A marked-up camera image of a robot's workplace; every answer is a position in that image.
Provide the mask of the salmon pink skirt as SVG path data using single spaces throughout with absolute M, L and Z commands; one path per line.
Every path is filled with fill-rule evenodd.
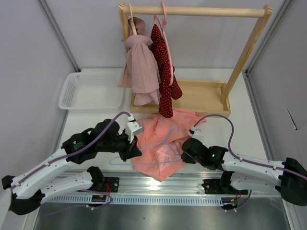
M 174 109 L 171 118 L 154 114 L 140 119 L 144 128 L 137 135 L 142 155 L 131 159 L 133 169 L 160 182 L 186 164 L 182 161 L 182 144 L 191 138 L 189 130 L 201 119 L 195 112 Z

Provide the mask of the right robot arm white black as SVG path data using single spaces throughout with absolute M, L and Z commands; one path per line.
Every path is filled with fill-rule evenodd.
M 185 163 L 200 164 L 209 170 L 220 170 L 219 188 L 225 194 L 236 190 L 260 192 L 277 191 L 283 200 L 297 205 L 307 204 L 307 172 L 295 159 L 267 161 L 232 154 L 230 150 L 212 146 L 207 148 L 199 140 L 189 138 L 182 145 L 181 159 Z

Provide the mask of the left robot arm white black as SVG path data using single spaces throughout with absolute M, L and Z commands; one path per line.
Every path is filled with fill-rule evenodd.
M 0 209 L 21 216 L 66 193 L 83 190 L 101 192 L 106 180 L 97 166 L 64 179 L 56 177 L 94 159 L 100 152 L 118 153 L 123 161 L 141 156 L 142 152 L 137 146 L 137 135 L 143 132 L 141 123 L 132 120 L 123 131 L 119 129 L 115 120 L 106 119 L 94 128 L 72 135 L 32 170 L 20 176 L 3 177 L 1 183 L 4 194 L 0 198 Z

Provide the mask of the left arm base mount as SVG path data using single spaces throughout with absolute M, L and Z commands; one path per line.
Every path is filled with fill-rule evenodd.
M 119 181 L 119 177 L 105 177 L 105 182 L 98 191 L 104 193 L 117 193 L 119 190 Z

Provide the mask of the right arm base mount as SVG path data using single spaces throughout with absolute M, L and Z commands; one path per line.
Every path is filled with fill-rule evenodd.
M 201 186 L 208 195 L 239 195 L 238 190 L 231 186 L 230 180 L 204 179 Z

